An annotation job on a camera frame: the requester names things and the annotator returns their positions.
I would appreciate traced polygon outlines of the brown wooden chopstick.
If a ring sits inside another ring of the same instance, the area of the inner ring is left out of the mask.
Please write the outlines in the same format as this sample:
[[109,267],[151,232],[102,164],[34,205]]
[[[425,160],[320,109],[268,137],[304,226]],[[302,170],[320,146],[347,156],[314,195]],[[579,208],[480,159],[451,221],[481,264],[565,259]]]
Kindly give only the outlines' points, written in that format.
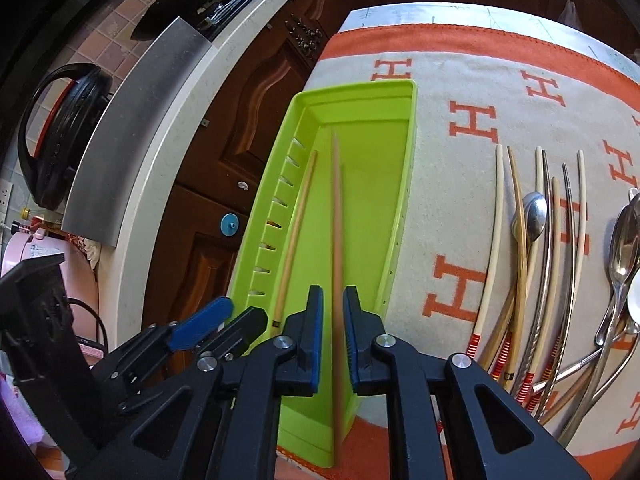
[[270,337],[276,336],[278,333],[280,333],[283,324],[283,310],[286,303],[286,295],[288,294],[288,283],[290,282],[291,278],[300,227],[302,226],[304,213],[306,210],[306,203],[308,200],[311,180],[314,176],[314,168],[316,168],[317,158],[318,152],[313,151],[310,154],[308,167],[306,169],[302,185],[300,186],[295,214],[291,224],[290,241],[288,242],[288,248],[286,248],[286,253],[284,255],[284,263],[277,293],[277,300],[273,310],[273,320],[269,330]]
[[341,463],[343,442],[343,200],[340,139],[331,132],[332,148],[332,418],[334,466]]

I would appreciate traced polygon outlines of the large hammered steel spoon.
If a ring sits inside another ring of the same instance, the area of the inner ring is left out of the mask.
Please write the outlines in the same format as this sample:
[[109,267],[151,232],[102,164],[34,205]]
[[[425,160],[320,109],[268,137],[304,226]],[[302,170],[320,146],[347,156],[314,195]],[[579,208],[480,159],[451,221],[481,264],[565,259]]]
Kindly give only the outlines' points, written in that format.
[[628,287],[634,272],[637,270],[639,253],[638,214],[639,193],[636,193],[630,203],[623,208],[614,226],[610,250],[608,251],[608,280],[612,287],[613,307],[604,318],[606,321],[604,324],[604,341],[600,356],[594,361],[593,372],[586,390],[574,414],[570,416],[558,437],[559,444],[564,448],[573,439],[580,423],[591,410],[592,401],[604,373],[608,355],[611,352],[616,326],[623,312]]

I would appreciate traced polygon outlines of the stainless steel counter panel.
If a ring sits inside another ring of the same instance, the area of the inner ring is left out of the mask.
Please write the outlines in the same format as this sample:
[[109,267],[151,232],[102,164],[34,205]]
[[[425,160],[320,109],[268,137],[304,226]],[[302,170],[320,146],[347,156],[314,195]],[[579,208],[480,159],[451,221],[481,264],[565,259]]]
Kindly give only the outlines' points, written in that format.
[[210,41],[175,18],[111,97],[66,198],[62,230],[114,247],[143,159],[184,82]]

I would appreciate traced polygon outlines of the black red rice cooker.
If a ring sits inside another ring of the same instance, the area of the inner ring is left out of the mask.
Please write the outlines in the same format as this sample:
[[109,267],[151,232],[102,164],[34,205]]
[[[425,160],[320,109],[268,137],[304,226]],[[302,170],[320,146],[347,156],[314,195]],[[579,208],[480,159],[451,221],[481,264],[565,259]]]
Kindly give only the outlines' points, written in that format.
[[[52,82],[68,85],[53,104],[36,149],[28,150],[30,112]],[[17,128],[17,158],[34,202],[49,210],[60,206],[70,190],[82,155],[110,100],[112,77],[93,63],[70,63],[40,81]]]

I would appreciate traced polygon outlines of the green plastic utensil tray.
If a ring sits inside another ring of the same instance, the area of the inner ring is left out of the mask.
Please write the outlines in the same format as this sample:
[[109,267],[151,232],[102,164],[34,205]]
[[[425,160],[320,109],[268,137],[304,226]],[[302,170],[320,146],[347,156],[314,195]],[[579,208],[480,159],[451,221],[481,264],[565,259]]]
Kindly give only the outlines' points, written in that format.
[[303,178],[318,152],[283,319],[305,307],[310,286],[324,293],[323,333],[332,335],[332,148],[340,139],[343,288],[384,315],[396,275],[416,140],[416,84],[390,79],[296,94],[260,179],[236,258],[233,307],[264,309],[273,320],[284,255]]

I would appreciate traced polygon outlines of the orange beige H-pattern cloth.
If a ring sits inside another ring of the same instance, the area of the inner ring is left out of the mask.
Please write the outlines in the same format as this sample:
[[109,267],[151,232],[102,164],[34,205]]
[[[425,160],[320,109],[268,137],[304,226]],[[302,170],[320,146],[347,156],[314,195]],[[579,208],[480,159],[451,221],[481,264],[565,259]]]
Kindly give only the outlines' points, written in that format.
[[488,357],[518,268],[514,194],[540,188],[536,147],[559,183],[560,265],[550,356],[570,293],[565,178],[578,222],[577,151],[585,154],[582,275],[565,362],[593,346],[611,298],[605,275],[615,219],[639,182],[639,86],[557,44],[487,27],[402,24],[343,30],[312,73],[314,88],[410,79],[418,88],[407,218],[386,327],[417,349]]

